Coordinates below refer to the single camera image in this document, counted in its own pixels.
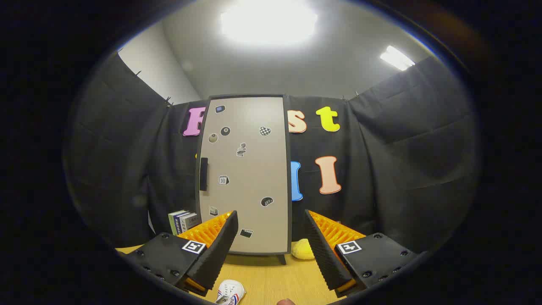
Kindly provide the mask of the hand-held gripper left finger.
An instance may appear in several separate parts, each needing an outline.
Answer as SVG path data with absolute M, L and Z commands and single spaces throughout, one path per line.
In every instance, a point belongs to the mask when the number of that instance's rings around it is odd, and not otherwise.
M 230 211 L 182 234 L 158 234 L 125 258 L 162 282 L 205 297 L 213 289 L 237 233 L 238 213 Z

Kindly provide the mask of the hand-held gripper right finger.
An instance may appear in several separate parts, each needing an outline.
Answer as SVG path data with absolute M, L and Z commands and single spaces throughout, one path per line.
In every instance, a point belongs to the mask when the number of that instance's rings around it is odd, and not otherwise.
M 418 254 L 383 233 L 362 234 L 316 212 L 304 212 L 306 234 L 329 290 L 347 297 L 405 271 Z

